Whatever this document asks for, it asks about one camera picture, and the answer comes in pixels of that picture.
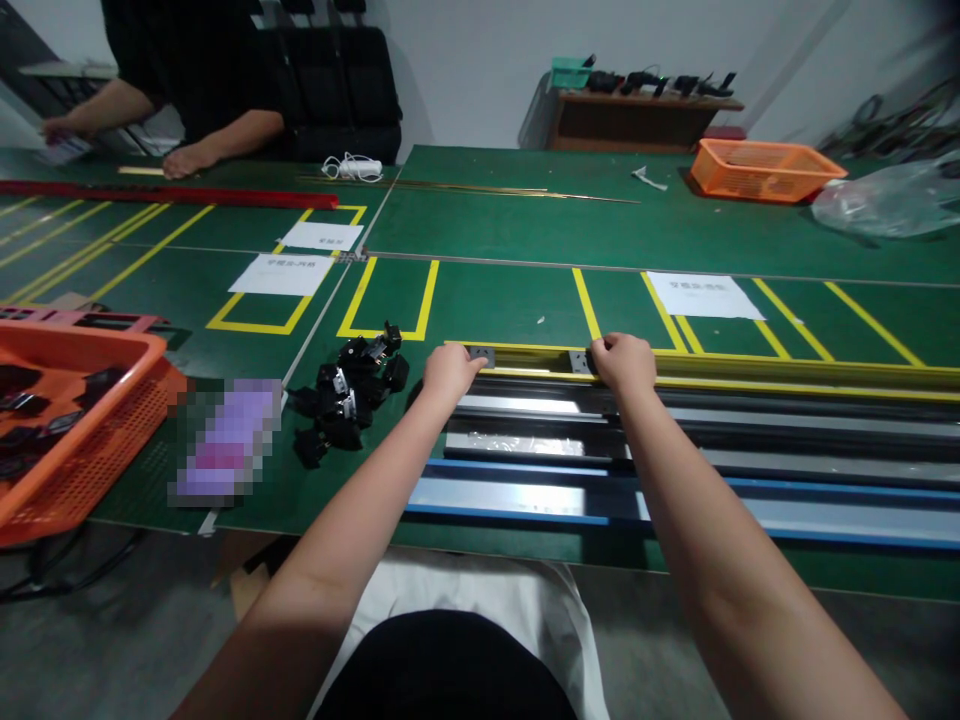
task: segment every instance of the orange crate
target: orange crate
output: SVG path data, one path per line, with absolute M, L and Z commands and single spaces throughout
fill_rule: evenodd
M 706 195 L 799 202 L 847 171 L 806 145 L 704 138 L 691 174 Z
M 154 335 L 0 320 L 0 364 L 42 371 L 26 392 L 52 401 L 38 418 L 0 415 L 0 436 L 79 410 L 73 398 L 84 376 L 127 370 L 33 469 L 12 485 L 0 482 L 0 546 L 70 530 L 106 495 L 187 389 L 166 348 Z

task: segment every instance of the hand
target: hand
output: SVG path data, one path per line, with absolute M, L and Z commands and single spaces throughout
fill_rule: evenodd
M 486 358 L 471 360 L 467 349 L 459 343 L 441 345 L 427 358 L 423 393 L 438 395 L 456 404 L 486 364 Z
M 600 377 L 614 393 L 652 390 L 657 382 L 657 362 L 650 343 L 625 333 L 610 333 L 590 346 Z
M 63 117 L 44 120 L 43 124 L 40 125 L 40 134 L 43 135 L 44 142 L 47 145 L 56 145 L 72 135 L 90 140 L 96 133 L 87 128 L 76 117 L 64 115 Z
M 216 165 L 217 153 L 202 142 L 174 150 L 163 161 L 163 176 L 167 180 L 179 180 Z

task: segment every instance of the gray floor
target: gray floor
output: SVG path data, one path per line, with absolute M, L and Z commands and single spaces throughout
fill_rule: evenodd
M 77 567 L 127 531 L 99 527 Z M 83 594 L 0 608 L 0 716 L 163 718 L 234 625 L 229 591 L 210 589 L 215 540 L 152 534 Z M 0 586 L 19 579 L 0 558 Z M 590 610 L 610 715 L 725 718 L 666 576 L 574 574 Z M 960 606 L 821 593 L 830 614 L 914 720 L 960 717 Z

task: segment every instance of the white power adapter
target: white power adapter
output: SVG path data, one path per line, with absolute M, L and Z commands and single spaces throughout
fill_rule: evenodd
M 328 178 L 348 178 L 363 182 L 378 182 L 383 179 L 383 163 L 363 155 L 346 153 L 343 160 L 328 157 L 323 161 L 323 174 Z

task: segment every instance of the clear plastic bag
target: clear plastic bag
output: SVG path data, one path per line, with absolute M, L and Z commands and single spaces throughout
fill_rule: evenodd
M 960 150 L 884 168 L 824 188 L 813 202 L 813 216 L 837 230 L 873 237 L 908 238 L 942 230 L 960 223 L 960 214 L 942 207 L 960 199 L 957 175 Z

